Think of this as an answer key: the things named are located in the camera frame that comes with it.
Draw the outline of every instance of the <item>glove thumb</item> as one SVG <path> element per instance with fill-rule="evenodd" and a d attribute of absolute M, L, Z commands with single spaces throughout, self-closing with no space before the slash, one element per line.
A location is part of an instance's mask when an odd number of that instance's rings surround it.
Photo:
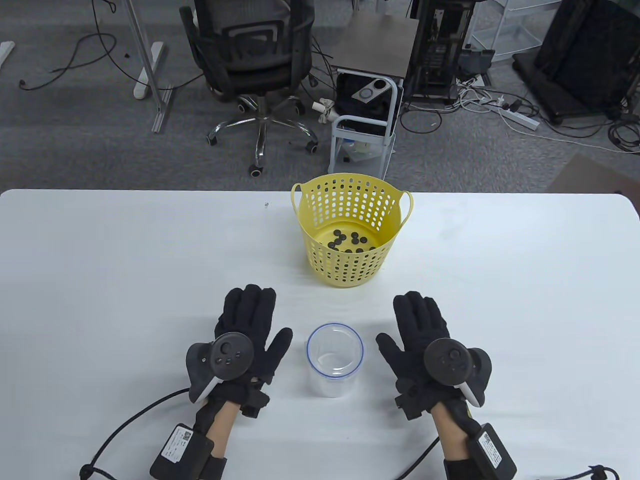
<path fill-rule="evenodd" d="M 386 333 L 379 333 L 376 337 L 376 343 L 380 353 L 385 358 L 391 369 L 394 369 L 395 359 L 399 353 L 402 353 L 396 342 Z"/>
<path fill-rule="evenodd" d="M 283 328 L 276 333 L 275 337 L 273 337 L 273 342 L 271 342 L 271 345 L 269 345 L 269 349 L 267 350 L 271 375 L 275 373 L 278 365 L 280 365 L 280 361 L 289 349 L 292 339 L 293 331 L 290 328 Z"/>

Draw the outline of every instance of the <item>basket handle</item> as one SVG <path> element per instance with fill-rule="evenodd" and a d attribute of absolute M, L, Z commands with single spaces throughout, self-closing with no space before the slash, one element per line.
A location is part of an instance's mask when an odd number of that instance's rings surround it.
<path fill-rule="evenodd" d="M 298 216 L 298 206 L 296 205 L 296 190 L 300 187 L 300 191 L 302 191 L 302 183 L 296 183 L 293 187 L 291 187 L 291 205 L 293 205 L 293 211 Z"/>
<path fill-rule="evenodd" d="M 406 216 L 404 217 L 404 220 L 400 224 L 400 228 L 402 228 L 404 226 L 404 224 L 406 223 L 406 221 L 409 220 L 409 217 L 411 216 L 411 212 L 413 212 L 413 195 L 411 195 L 410 192 L 407 192 L 407 190 L 405 190 L 405 191 L 402 192 L 402 195 L 400 196 L 400 199 L 402 199 L 402 197 L 404 197 L 405 193 L 409 196 L 409 211 L 406 213 Z"/>

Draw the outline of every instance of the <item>blue rim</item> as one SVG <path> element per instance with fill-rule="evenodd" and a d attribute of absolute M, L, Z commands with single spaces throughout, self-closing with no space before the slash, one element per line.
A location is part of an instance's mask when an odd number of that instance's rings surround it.
<path fill-rule="evenodd" d="M 360 349 L 362 350 L 362 355 L 360 355 L 360 361 L 358 362 L 358 365 L 356 365 L 356 367 L 350 371 L 349 373 L 347 373 L 346 375 L 343 376 L 333 376 L 333 375 L 327 375 L 326 373 L 322 373 L 320 370 L 318 370 L 315 366 L 314 363 L 311 361 L 311 357 L 309 357 L 309 342 L 311 340 L 311 338 L 313 338 L 313 336 L 316 334 L 316 332 L 318 330 L 320 330 L 321 328 L 325 328 L 327 326 L 331 326 L 331 325 L 337 325 L 337 326 L 343 326 L 345 328 L 347 328 L 348 330 L 351 330 L 353 333 L 355 333 L 358 342 L 360 342 Z M 309 362 L 309 365 L 311 365 L 311 368 L 313 368 L 313 370 L 316 371 L 316 373 L 320 374 L 321 376 L 328 378 L 329 380 L 343 380 L 345 378 L 350 377 L 351 375 L 353 375 L 354 373 L 356 373 L 358 370 L 360 370 L 360 366 L 362 365 L 362 362 L 364 361 L 364 343 L 362 342 L 362 339 L 360 338 L 360 335 L 358 334 L 358 332 L 356 332 L 354 329 L 352 329 L 349 325 L 345 325 L 344 323 L 338 323 L 338 322 L 332 322 L 332 323 L 325 323 L 324 325 L 319 326 L 318 328 L 316 328 L 313 333 L 311 333 L 311 335 L 309 335 L 309 338 L 307 340 L 307 361 Z"/>

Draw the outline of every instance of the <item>black disc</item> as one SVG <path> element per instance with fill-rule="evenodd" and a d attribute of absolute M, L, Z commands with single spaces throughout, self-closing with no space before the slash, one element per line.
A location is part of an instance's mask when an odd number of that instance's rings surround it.
<path fill-rule="evenodd" d="M 243 333 L 228 332 L 211 344 L 209 364 L 220 380 L 238 378 L 253 362 L 253 343 Z"/>
<path fill-rule="evenodd" d="M 474 368 L 469 350 L 452 339 L 438 339 L 424 351 L 424 366 L 433 379 L 443 385 L 461 385 Z"/>

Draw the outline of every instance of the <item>gloved hand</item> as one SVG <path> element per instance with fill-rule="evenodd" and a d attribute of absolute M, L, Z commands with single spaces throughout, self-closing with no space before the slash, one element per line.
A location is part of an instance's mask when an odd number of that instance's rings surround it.
<path fill-rule="evenodd" d="M 209 394 L 210 400 L 240 404 L 243 414 L 248 417 L 255 418 L 260 408 L 267 405 L 269 397 L 260 390 L 265 383 L 271 383 L 293 337 L 290 328 L 283 328 L 265 349 L 275 303 L 273 289 L 261 289 L 257 285 L 247 285 L 244 290 L 233 289 L 225 298 L 223 313 L 215 328 L 216 338 L 227 332 L 241 332 L 253 343 L 253 362 L 249 369 L 234 380 L 216 385 Z"/>
<path fill-rule="evenodd" d="M 418 292 L 408 292 L 394 298 L 394 311 L 404 351 L 386 333 L 376 337 L 380 353 L 396 374 L 396 388 L 401 397 L 396 398 L 398 407 L 403 408 L 409 419 L 416 418 L 419 412 L 431 409 L 440 401 L 460 398 L 457 388 L 436 382 L 424 366 L 424 351 L 431 342 L 449 338 L 447 323 L 433 298 L 422 296 Z M 409 415 L 401 405 L 412 404 L 415 412 Z"/>

